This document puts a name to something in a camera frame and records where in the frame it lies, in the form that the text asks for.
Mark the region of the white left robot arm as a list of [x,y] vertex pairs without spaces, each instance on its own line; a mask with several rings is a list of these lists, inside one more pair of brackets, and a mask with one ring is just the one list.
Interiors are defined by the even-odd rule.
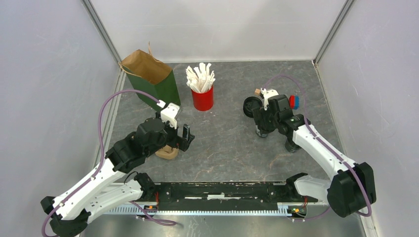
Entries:
[[46,196],[41,206],[48,214],[45,224],[50,224],[57,237],[75,237],[98,216],[129,201],[150,201],[156,186],[146,173],[138,173],[130,181],[106,193],[102,190],[116,180],[133,172],[146,158],[168,146],[175,150],[188,150],[195,136],[190,127],[178,128],[160,118],[148,118],[124,139],[116,142],[104,159],[71,189],[57,197]]

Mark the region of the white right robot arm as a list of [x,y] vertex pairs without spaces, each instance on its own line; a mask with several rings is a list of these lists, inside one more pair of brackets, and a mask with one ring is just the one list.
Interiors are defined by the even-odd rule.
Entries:
[[255,122],[255,132],[265,138],[278,131],[286,137],[288,152],[305,150],[326,172],[327,180],[300,173],[287,179],[286,197],[299,201],[313,197],[326,202],[340,217],[372,215],[376,202],[374,172],[366,162],[357,163],[329,143],[302,114],[294,114],[286,95],[251,96],[243,103],[244,114]]

